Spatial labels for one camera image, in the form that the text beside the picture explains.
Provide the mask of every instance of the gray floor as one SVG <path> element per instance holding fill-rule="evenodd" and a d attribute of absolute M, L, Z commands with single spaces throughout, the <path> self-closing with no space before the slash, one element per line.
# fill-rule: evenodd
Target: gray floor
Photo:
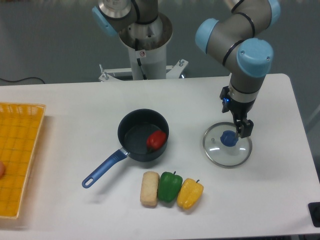
<path fill-rule="evenodd" d="M 105 69 L 130 67 L 127 50 L 118 37 L 107 37 L 94 22 L 91 9 L 96 2 L 0 1 L 0 78 L 39 77 L 47 84 L 96 82 L 99 64 Z M 189 78 L 229 74 L 204 55 L 194 40 L 204 20 L 223 21 L 231 15 L 226 2 L 230 1 L 159 0 L 159 10 L 173 25 L 173 37 L 167 46 L 168 65 L 176 64 L 180 58 L 188 60 Z M 280 0 L 280 4 L 278 23 L 257 37 L 274 49 L 271 73 L 284 73 L 291 79 L 320 176 L 320 114 L 311 117 L 320 104 L 320 0 Z M 26 80 L 20 84 L 40 83 Z M 12 83 L 0 81 L 0 86 L 9 84 Z"/>

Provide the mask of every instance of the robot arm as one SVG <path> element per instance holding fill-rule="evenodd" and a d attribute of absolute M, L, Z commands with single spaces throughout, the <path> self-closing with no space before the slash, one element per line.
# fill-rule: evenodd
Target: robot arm
<path fill-rule="evenodd" d="M 130 24 L 150 24 L 158 17 L 158 0 L 99 0 L 92 9 L 101 29 L 114 36 Z"/>
<path fill-rule="evenodd" d="M 240 0 L 224 22 L 208 19 L 195 36 L 197 46 L 231 72 L 229 86 L 222 89 L 222 112 L 230 111 L 241 138 L 251 135 L 254 123 L 247 119 L 274 52 L 264 40 L 254 38 L 280 16 L 277 0 Z"/>

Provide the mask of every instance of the orange object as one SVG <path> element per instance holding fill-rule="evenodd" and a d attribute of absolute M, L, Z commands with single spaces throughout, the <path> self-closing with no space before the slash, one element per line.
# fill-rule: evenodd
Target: orange object
<path fill-rule="evenodd" d="M 0 218 L 16 219 L 46 106 L 0 102 Z"/>

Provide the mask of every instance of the blue joint cap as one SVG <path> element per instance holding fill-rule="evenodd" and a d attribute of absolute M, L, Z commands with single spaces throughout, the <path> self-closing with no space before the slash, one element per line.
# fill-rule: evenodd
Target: blue joint cap
<path fill-rule="evenodd" d="M 111 37 L 118 34 L 96 6 L 92 8 L 92 14 L 95 21 L 98 23 L 99 27 L 102 29 L 104 33 Z"/>
<path fill-rule="evenodd" d="M 219 21 L 214 18 L 209 18 L 205 20 L 195 34 L 195 44 L 204 52 L 207 54 L 207 46 L 209 42 L 210 35 L 215 27 L 215 25 Z"/>
<path fill-rule="evenodd" d="M 226 130 L 222 133 L 222 136 L 220 137 L 220 141 L 223 145 L 227 147 L 233 147 L 237 144 L 239 138 L 236 137 L 236 133 L 231 130 Z"/>
<path fill-rule="evenodd" d="M 271 7 L 270 26 L 272 26 L 280 18 L 281 7 L 280 7 L 278 0 L 269 0 L 269 4 Z"/>
<path fill-rule="evenodd" d="M 238 48 L 236 60 L 240 69 L 250 77 L 262 78 L 271 68 L 274 50 L 265 40 L 250 38 Z"/>

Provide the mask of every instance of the black cable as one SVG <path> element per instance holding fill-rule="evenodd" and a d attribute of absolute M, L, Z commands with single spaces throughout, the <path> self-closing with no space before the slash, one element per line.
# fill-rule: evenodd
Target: black cable
<path fill-rule="evenodd" d="M 24 81 L 24 80 L 28 80 L 28 79 L 38 79 L 38 80 L 40 80 L 43 84 L 46 84 L 46 82 L 45 82 L 44 80 L 42 80 L 40 77 L 36 77 L 36 76 L 30 76 L 30 77 L 22 78 L 22 79 L 20 79 L 20 80 L 13 80 L 13 81 L 6 80 L 6 79 L 3 79 L 3 78 L 0 77 L 0 80 L 1 80 L 1 81 L 7 82 L 7 83 L 18 83 L 18 82 L 21 82 L 21 81 Z"/>

